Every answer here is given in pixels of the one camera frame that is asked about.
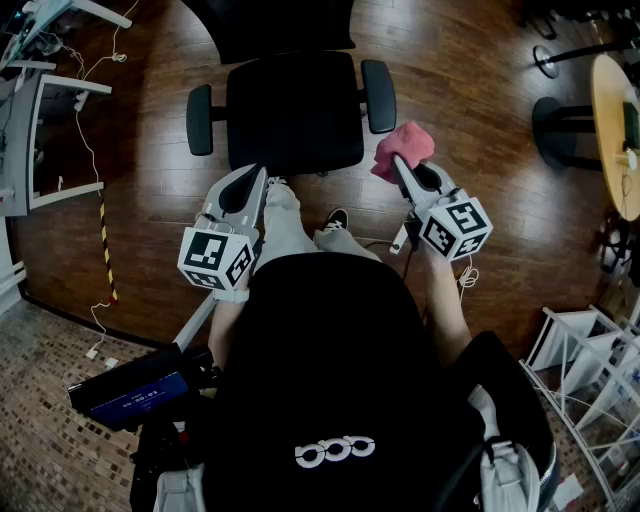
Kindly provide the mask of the dark green box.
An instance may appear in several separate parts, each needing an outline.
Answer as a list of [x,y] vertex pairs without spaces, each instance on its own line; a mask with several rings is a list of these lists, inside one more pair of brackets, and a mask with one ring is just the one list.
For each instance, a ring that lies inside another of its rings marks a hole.
[[640,150],[640,112],[632,102],[623,103],[624,148]]

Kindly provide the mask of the white metal bar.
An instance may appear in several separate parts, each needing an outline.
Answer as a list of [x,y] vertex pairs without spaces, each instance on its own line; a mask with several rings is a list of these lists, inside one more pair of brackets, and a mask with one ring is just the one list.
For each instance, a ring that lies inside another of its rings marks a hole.
[[216,304],[217,300],[214,297],[214,293],[211,292],[174,338],[173,343],[181,352],[184,352],[189,347],[194,336],[212,313]]

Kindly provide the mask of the white metal rack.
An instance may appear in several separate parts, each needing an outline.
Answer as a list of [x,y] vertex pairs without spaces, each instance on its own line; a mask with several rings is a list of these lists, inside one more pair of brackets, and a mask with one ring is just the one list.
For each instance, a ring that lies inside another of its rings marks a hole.
[[595,307],[543,313],[520,364],[590,467],[607,512],[640,508],[640,327]]

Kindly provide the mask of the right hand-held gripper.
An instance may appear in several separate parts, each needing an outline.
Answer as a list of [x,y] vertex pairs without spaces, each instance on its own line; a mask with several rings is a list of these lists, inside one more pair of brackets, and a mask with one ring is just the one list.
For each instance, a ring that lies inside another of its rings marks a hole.
[[422,241],[449,262],[481,249],[493,225],[476,197],[459,189],[444,169],[426,160],[410,164],[394,154],[391,167],[402,196],[421,221],[418,236]]

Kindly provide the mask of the black coat rack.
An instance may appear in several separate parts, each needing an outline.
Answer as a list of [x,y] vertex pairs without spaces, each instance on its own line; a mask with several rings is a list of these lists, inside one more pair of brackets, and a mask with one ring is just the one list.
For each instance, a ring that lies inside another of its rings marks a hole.
[[605,53],[607,51],[624,51],[630,49],[640,50],[640,40],[597,44],[555,55],[552,55],[550,50],[546,46],[536,45],[533,48],[533,58],[537,68],[547,78],[555,79],[559,76],[559,69],[557,64],[560,62],[591,55],[597,55],[600,53]]

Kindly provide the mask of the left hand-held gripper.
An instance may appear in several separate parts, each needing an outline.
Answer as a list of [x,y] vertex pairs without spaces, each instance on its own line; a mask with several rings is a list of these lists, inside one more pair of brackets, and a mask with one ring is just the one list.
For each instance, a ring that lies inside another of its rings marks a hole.
[[255,227],[267,179],[267,168],[260,164],[230,172],[211,187],[205,212],[184,231],[177,268],[190,284],[210,290],[215,300],[243,303],[249,298],[248,276],[259,237]]

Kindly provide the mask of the white desk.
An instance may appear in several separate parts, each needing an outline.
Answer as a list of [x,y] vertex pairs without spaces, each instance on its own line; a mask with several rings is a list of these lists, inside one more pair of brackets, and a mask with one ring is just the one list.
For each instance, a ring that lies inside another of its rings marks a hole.
[[27,0],[25,7],[18,9],[18,13],[25,19],[25,25],[8,43],[0,58],[0,71],[6,68],[54,70],[56,65],[53,63],[24,60],[21,56],[40,32],[69,10],[80,10],[92,14],[124,29],[132,25],[132,21],[125,15],[116,13],[94,0]]

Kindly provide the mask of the white desk frame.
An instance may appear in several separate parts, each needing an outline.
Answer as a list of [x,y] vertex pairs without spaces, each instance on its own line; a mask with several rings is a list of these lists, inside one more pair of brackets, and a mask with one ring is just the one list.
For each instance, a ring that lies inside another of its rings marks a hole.
[[98,179],[39,197],[34,189],[35,142],[44,89],[58,86],[85,95],[109,95],[112,88],[91,81],[36,72],[0,108],[0,217],[25,216],[31,210],[75,196],[101,192]]

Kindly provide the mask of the black tablet device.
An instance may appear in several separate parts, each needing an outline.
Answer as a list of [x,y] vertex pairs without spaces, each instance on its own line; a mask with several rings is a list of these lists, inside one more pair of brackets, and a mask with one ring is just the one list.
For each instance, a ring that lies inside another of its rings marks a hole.
[[195,396],[215,378],[205,346],[181,350],[173,343],[68,388],[72,407],[113,430],[134,431]]

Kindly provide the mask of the black office chair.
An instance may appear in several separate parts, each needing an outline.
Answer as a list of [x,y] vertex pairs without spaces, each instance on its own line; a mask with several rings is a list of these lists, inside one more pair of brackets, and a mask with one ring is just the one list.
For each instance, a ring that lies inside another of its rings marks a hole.
[[521,14],[517,24],[531,25],[546,40],[553,40],[557,32],[556,17],[580,23],[608,19],[620,7],[620,0],[518,0]]
[[344,52],[288,53],[244,64],[226,87],[232,169],[271,176],[323,173],[364,156],[354,62]]

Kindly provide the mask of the person's grey trousers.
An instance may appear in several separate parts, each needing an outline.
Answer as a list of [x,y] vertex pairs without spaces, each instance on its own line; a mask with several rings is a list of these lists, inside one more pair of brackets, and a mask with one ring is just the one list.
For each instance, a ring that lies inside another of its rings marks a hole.
[[289,185],[267,186],[263,220],[264,242],[256,271],[281,257],[316,252],[351,254],[380,262],[380,258],[360,245],[348,229],[323,233],[321,228],[310,238],[302,225],[300,202]]

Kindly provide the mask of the person's right forearm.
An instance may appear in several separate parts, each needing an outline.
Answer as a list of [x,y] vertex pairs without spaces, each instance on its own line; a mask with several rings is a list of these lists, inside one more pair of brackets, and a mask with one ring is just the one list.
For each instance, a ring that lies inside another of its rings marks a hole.
[[426,291],[426,319],[442,366],[453,365],[472,341],[464,318],[451,264],[437,251],[421,244]]

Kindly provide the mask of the pink cloth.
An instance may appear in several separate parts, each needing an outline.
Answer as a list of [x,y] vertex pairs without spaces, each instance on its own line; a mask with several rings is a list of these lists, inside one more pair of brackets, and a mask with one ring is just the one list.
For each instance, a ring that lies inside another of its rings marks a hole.
[[422,160],[435,153],[433,138],[415,122],[405,123],[394,129],[376,147],[371,173],[384,181],[396,184],[392,170],[393,156],[398,154],[414,169]]

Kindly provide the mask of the white paper sheet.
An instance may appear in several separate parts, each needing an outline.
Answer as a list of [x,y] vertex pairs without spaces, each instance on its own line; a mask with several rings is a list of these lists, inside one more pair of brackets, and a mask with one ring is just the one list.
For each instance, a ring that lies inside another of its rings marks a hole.
[[579,498],[584,492],[575,473],[570,474],[557,487],[553,496],[553,504],[558,511],[563,511],[568,505]]

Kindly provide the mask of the person's left forearm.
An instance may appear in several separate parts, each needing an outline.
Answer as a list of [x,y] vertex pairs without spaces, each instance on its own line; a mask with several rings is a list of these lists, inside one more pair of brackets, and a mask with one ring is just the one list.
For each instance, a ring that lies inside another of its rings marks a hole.
[[245,306],[245,302],[233,303],[221,301],[216,304],[213,310],[207,345],[215,365],[222,371],[225,370],[232,342],[235,337],[236,324]]

